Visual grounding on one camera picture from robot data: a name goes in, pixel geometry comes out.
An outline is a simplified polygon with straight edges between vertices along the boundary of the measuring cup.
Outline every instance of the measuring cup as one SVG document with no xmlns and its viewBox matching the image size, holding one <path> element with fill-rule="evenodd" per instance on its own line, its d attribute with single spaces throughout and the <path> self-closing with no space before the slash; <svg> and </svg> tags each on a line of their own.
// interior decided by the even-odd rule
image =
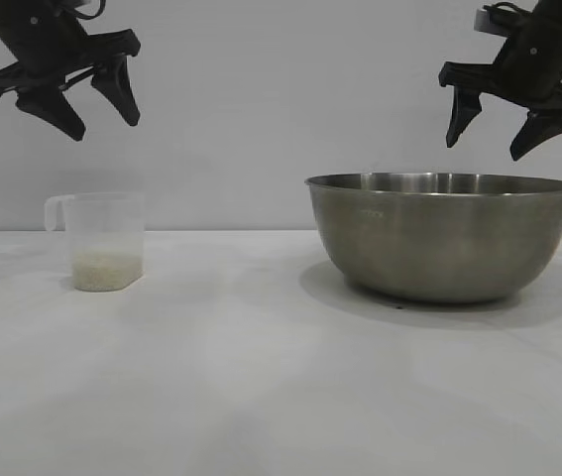
<svg viewBox="0 0 562 476">
<path fill-rule="evenodd" d="M 106 292 L 126 288 L 144 273 L 144 198 L 105 192 L 53 196 L 45 203 L 45 228 L 57 228 L 62 211 L 69 240 L 73 286 Z"/>
</svg>

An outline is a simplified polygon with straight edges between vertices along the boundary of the black cable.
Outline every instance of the black cable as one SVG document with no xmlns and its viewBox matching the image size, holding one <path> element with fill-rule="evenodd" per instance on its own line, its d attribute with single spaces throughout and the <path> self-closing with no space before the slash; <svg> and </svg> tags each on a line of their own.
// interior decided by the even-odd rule
<svg viewBox="0 0 562 476">
<path fill-rule="evenodd" d="M 528 10 L 525 10 L 524 8 L 520 8 L 518 5 L 515 5 L 511 2 L 499 2 L 499 3 L 495 3 L 492 8 L 495 9 L 500 9 L 500 8 L 509 8 L 510 10 L 513 10 L 516 13 L 519 13 L 520 15 L 530 15 L 531 12 Z"/>
<path fill-rule="evenodd" d="M 98 7 L 97 11 L 93 15 L 88 15 L 86 13 L 78 12 L 75 8 L 67 8 L 66 11 L 73 15 L 75 18 L 79 18 L 80 20 L 93 20 L 98 18 L 100 15 L 104 13 L 106 9 L 106 0 L 100 0 L 100 6 Z"/>
</svg>

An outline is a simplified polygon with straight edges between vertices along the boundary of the measuring cup handle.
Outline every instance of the measuring cup handle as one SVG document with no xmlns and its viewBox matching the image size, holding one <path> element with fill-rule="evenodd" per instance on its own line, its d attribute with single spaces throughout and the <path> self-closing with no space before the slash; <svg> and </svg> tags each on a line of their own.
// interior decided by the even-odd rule
<svg viewBox="0 0 562 476">
<path fill-rule="evenodd" d="M 59 195 L 48 198 L 45 202 L 45 229 L 47 231 L 56 230 L 60 206 L 73 198 L 75 198 L 75 195 Z"/>
</svg>

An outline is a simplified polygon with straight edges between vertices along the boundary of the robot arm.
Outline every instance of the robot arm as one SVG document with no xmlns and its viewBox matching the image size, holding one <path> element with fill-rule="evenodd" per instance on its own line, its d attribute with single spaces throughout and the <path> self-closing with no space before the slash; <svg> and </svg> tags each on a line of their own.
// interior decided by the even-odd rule
<svg viewBox="0 0 562 476">
<path fill-rule="evenodd" d="M 62 130 L 75 141 L 83 138 L 84 123 L 63 93 L 89 76 L 91 85 L 131 126 L 140 111 L 133 97 L 127 56 L 140 51 L 132 30 L 87 35 L 75 10 L 81 0 L 0 0 L 0 39 L 17 62 L 0 69 L 0 96 L 16 91 L 16 106 Z"/>
<path fill-rule="evenodd" d="M 515 161 L 562 134 L 562 0 L 540 0 L 529 12 L 509 2 L 484 7 L 477 30 L 507 37 L 492 64 L 446 62 L 442 86 L 454 86 L 448 147 L 453 147 L 481 112 L 481 93 L 529 109 L 511 144 Z"/>
</svg>

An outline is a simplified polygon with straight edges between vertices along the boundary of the rice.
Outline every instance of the rice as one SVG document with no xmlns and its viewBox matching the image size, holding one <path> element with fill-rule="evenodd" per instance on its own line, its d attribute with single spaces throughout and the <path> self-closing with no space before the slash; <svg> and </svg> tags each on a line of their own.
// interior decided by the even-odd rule
<svg viewBox="0 0 562 476">
<path fill-rule="evenodd" d="M 73 286 L 89 292 L 118 291 L 143 274 L 141 256 L 107 252 L 76 254 L 71 263 Z"/>
</svg>

